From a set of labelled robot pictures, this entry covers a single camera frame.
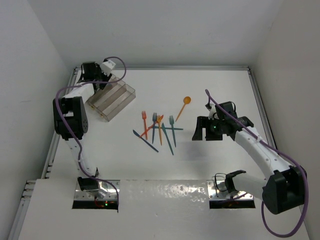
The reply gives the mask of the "yellow-orange plastic fork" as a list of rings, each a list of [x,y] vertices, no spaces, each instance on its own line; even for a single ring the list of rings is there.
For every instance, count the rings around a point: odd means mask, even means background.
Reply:
[[[160,115],[157,116],[156,118],[157,124],[158,124],[158,134],[159,134],[159,141],[160,141],[160,145],[163,145],[163,140],[162,140],[162,130],[161,130],[161,121],[162,121],[162,117]]]

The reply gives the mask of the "yellow-orange plastic spoon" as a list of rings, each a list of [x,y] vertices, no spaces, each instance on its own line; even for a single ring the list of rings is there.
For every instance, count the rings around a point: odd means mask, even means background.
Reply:
[[[184,108],[186,107],[186,105],[190,104],[192,101],[191,97],[190,96],[186,96],[184,99],[183,99],[183,106],[181,107],[175,121],[178,121],[178,119],[180,118]]]

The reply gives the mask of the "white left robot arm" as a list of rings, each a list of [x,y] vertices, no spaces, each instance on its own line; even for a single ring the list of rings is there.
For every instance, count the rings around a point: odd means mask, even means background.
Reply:
[[[83,137],[89,129],[85,103],[97,90],[106,86],[111,76],[104,74],[96,62],[84,62],[77,84],[70,86],[71,91],[66,95],[61,95],[61,92],[68,88],[60,89],[52,102],[54,129],[71,150],[81,191],[95,192],[100,188],[97,180],[98,168],[88,160],[83,147]]]

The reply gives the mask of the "orange-red plastic fork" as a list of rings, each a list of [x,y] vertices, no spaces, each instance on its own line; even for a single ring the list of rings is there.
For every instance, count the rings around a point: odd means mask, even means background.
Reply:
[[[141,112],[142,115],[142,119],[143,119],[143,124],[144,124],[144,137],[147,140],[148,139],[148,128],[147,128],[147,114],[146,112],[143,110]]]

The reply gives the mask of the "dark blue plastic fork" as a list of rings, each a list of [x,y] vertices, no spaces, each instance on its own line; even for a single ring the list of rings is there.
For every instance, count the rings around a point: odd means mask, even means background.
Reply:
[[[156,126],[156,122],[157,122],[157,113],[154,112],[152,115],[152,121],[153,121],[153,127],[152,127],[152,144],[154,143],[154,139],[155,139],[155,126]]]

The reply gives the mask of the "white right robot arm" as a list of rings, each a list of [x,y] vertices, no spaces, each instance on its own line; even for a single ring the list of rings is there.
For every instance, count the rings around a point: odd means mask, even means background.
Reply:
[[[192,140],[221,141],[228,136],[248,153],[264,175],[259,179],[245,170],[236,170],[226,174],[224,181],[216,185],[217,190],[226,195],[247,192],[262,200],[274,215],[305,203],[304,170],[265,146],[252,121],[237,115],[233,102],[207,103],[205,107],[209,115],[197,117]]]

